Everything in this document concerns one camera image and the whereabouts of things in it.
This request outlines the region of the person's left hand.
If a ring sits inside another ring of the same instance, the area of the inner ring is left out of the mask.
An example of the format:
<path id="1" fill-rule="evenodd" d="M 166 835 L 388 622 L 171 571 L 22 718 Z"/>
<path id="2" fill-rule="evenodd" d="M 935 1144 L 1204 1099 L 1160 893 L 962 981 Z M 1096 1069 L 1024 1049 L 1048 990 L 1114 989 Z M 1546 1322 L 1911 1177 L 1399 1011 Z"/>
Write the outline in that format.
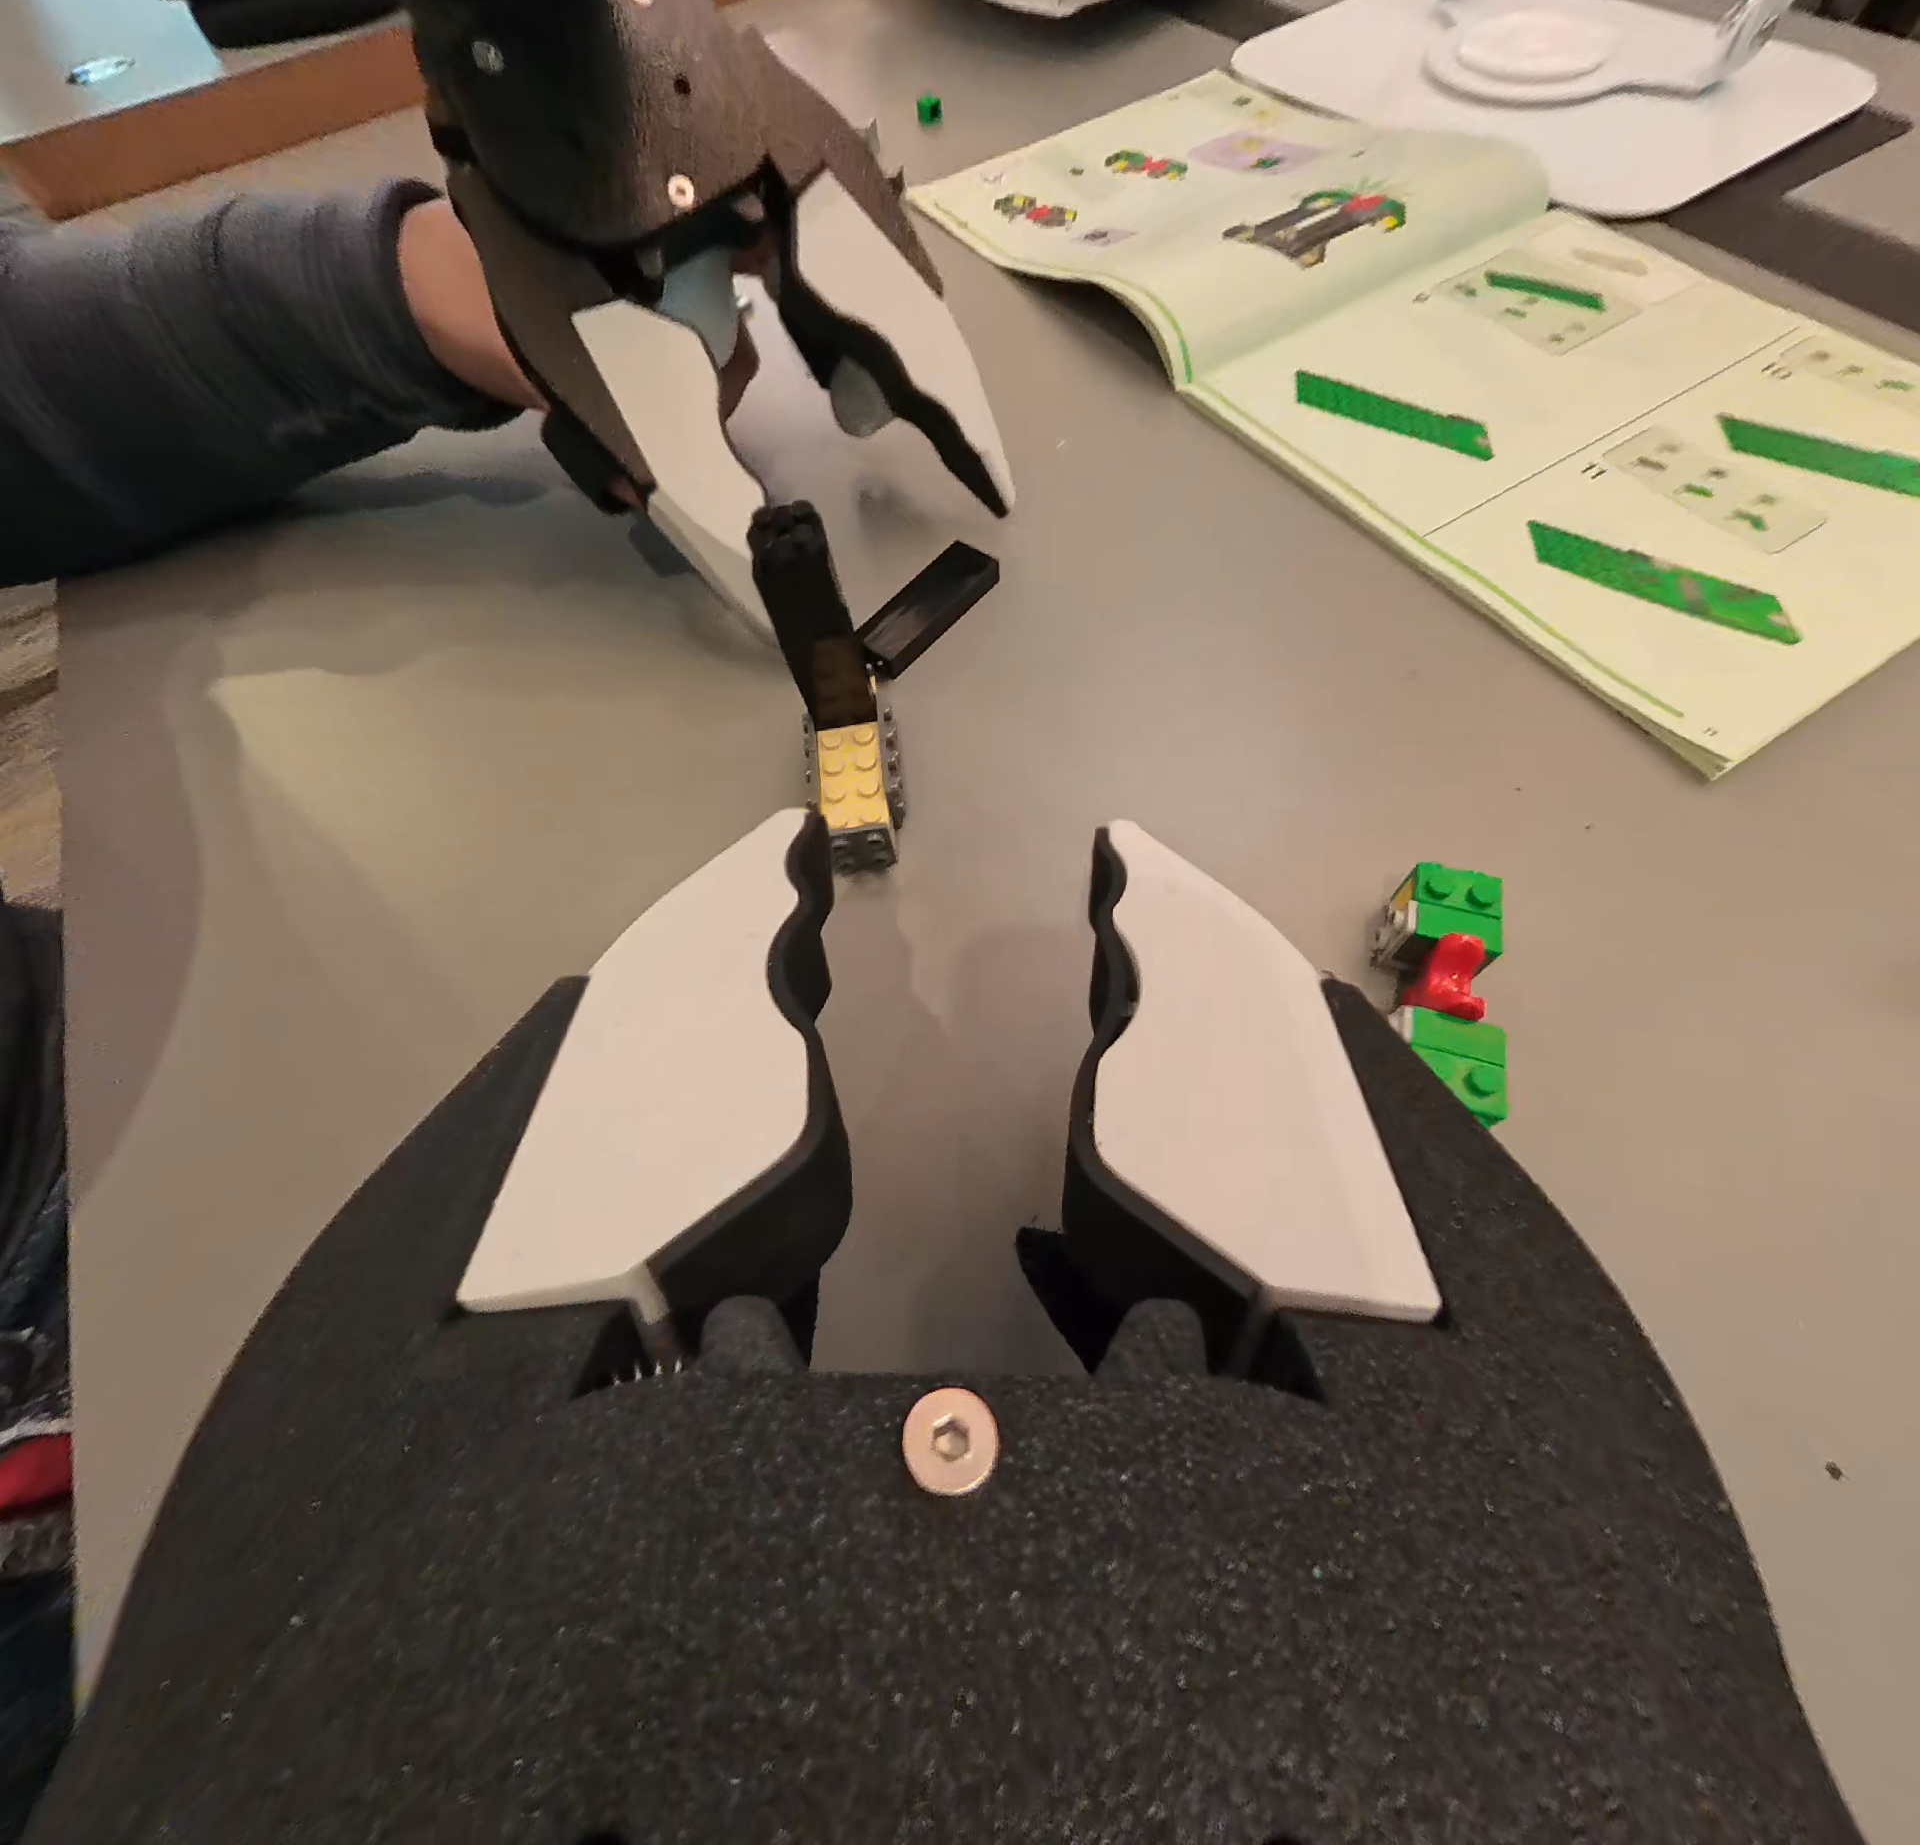
<path id="1" fill-rule="evenodd" d="M 494 312 L 480 260 L 443 197 L 415 205 L 397 230 L 402 292 L 436 362 L 473 392 L 516 411 L 543 411 Z"/>

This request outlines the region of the white monitor stand base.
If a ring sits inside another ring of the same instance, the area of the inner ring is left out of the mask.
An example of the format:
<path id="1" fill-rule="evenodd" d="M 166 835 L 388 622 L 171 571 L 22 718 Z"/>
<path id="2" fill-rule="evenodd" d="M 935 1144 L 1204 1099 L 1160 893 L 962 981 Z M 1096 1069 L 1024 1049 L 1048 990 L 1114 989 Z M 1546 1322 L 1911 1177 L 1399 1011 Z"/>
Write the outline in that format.
<path id="1" fill-rule="evenodd" d="M 1230 71 L 1341 121 L 1496 137 L 1555 205 L 1639 221 L 1872 104 L 1872 71 L 1777 43 L 1796 4 L 1710 23 L 1634 0 L 1341 0 L 1242 43 Z"/>

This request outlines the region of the person's legs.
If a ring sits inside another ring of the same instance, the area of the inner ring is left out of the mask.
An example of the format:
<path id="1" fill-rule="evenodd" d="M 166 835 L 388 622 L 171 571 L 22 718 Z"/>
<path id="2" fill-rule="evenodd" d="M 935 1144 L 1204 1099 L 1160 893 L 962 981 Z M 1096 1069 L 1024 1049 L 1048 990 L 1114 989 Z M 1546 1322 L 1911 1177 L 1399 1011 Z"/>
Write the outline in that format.
<path id="1" fill-rule="evenodd" d="M 3 904 L 3 1828 L 74 1724 L 74 1394 L 61 916 Z"/>

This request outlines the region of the person's left forearm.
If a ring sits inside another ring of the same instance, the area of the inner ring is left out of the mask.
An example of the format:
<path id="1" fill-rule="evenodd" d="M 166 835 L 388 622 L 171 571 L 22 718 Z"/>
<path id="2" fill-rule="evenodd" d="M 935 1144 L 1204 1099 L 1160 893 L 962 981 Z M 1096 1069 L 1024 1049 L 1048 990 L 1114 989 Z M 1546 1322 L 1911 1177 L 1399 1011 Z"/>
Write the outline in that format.
<path id="1" fill-rule="evenodd" d="M 443 371 L 405 305 L 397 230 L 440 197 L 386 179 L 4 226 L 3 586 L 142 562 L 425 431 L 524 413 Z"/>

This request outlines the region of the green and red brick build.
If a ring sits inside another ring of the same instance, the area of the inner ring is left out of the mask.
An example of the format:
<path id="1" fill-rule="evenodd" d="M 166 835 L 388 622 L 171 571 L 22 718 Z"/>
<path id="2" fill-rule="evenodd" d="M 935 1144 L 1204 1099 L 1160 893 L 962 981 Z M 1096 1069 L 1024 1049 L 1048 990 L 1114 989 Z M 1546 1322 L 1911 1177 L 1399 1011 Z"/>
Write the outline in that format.
<path id="1" fill-rule="evenodd" d="M 1510 1112 L 1507 1033 L 1480 980 L 1502 958 L 1502 881 L 1415 863 L 1379 912 L 1367 963 L 1394 981 L 1388 1022 L 1487 1130 Z"/>

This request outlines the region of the grey desk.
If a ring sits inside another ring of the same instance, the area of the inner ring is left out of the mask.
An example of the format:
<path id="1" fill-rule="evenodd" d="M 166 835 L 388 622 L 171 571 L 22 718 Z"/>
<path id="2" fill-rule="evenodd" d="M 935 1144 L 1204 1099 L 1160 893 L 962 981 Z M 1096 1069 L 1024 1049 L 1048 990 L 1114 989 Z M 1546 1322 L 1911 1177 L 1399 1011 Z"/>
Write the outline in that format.
<path id="1" fill-rule="evenodd" d="M 1144 335 L 935 236 L 1018 484 L 742 413 L 907 676 L 900 870 L 827 927 L 855 1216 L 827 1370 L 1065 1371 L 1087 868 L 1129 818 L 1365 985 L 1411 863 L 1501 873 L 1505 1146 L 1694 1409 L 1872 1842 L 1917 1837 L 1917 651 L 1699 781 L 1192 413 Z M 337 1208 L 546 989 L 798 793 L 782 665 L 518 422 L 61 595 L 79 1676 L 207 1401 Z"/>

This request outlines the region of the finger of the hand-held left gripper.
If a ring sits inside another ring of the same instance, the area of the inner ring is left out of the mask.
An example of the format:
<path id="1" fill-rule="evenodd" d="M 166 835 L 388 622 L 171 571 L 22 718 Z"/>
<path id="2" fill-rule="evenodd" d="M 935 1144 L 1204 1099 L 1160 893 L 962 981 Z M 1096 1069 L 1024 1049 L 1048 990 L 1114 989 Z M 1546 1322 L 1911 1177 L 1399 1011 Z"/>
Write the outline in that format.
<path id="1" fill-rule="evenodd" d="M 658 305 L 610 299 L 574 315 L 588 362 L 649 473 L 649 523 L 756 637 L 772 637 L 751 562 L 761 481 L 735 452 L 723 373 L 745 333 L 727 248 L 676 266 Z"/>
<path id="2" fill-rule="evenodd" d="M 854 439 L 908 424 L 992 514 L 1016 490 L 974 350 L 946 293 L 914 255 L 900 202 L 882 215 L 831 170 L 784 212 L 775 300 L 831 416 Z"/>

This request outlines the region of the black and yellow brick build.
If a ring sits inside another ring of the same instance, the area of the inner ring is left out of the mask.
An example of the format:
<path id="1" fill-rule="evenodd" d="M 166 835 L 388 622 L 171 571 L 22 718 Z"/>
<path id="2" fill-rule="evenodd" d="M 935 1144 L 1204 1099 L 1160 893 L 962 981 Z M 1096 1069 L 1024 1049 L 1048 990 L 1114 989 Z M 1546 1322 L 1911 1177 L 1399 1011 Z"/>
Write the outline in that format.
<path id="1" fill-rule="evenodd" d="M 813 505 L 767 505 L 753 514 L 751 571 L 801 695 L 808 793 L 833 866 L 890 870 L 900 862 L 904 818 L 900 737 Z"/>

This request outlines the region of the green instruction booklet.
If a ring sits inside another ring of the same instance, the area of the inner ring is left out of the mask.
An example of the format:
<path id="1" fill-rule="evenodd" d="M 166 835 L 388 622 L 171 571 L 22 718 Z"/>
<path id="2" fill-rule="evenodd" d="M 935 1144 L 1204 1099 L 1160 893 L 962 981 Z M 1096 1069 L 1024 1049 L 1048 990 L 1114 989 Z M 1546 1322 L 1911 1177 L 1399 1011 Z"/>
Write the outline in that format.
<path id="1" fill-rule="evenodd" d="M 908 191 L 1717 779 L 1919 638 L 1917 362 L 1552 207 L 1498 137 L 1214 71 Z"/>

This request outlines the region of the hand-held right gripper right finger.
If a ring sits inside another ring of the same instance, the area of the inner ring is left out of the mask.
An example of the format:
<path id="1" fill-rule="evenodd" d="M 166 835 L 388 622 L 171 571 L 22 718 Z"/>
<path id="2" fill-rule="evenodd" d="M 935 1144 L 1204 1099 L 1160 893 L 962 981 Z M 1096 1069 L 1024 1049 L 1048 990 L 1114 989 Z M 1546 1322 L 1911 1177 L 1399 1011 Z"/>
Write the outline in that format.
<path id="1" fill-rule="evenodd" d="M 1298 1321 L 1440 1325 L 1320 972 L 1132 821 L 1096 830 L 1087 917 L 1061 1221 L 1021 1234 L 1077 1361 L 1112 1366 L 1127 1318 L 1172 1305 L 1204 1371 L 1315 1388 Z"/>

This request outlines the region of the wood-edged desk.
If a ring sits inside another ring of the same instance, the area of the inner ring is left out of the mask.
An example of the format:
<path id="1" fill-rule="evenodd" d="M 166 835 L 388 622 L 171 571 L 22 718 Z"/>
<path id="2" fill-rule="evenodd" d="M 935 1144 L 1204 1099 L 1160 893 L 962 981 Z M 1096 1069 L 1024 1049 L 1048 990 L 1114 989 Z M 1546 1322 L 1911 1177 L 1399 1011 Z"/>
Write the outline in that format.
<path id="1" fill-rule="evenodd" d="M 423 104 L 397 19 L 220 52 L 166 0 L 3 0 L 4 200 L 63 223 Z"/>

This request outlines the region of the black flat brick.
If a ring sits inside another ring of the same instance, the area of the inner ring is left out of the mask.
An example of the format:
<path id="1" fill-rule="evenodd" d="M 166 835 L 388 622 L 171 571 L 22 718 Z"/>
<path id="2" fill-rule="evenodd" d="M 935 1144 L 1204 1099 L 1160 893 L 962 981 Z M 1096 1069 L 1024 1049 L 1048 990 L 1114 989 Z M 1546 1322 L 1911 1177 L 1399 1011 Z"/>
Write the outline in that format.
<path id="1" fill-rule="evenodd" d="M 991 553 L 965 541 L 943 547 L 857 629 L 868 672 L 900 679 L 998 581 Z"/>

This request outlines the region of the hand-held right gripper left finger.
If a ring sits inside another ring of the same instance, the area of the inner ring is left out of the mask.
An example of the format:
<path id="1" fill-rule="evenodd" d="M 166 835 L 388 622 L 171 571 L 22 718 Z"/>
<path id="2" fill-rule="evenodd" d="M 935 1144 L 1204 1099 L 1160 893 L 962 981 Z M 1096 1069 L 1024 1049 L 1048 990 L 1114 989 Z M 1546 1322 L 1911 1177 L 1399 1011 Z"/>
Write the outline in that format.
<path id="1" fill-rule="evenodd" d="M 830 835 L 782 808 L 589 970 L 468 1259 L 465 1313 L 620 1305 L 673 1370 L 733 1298 L 808 1312 L 854 1214 L 822 1021 Z"/>

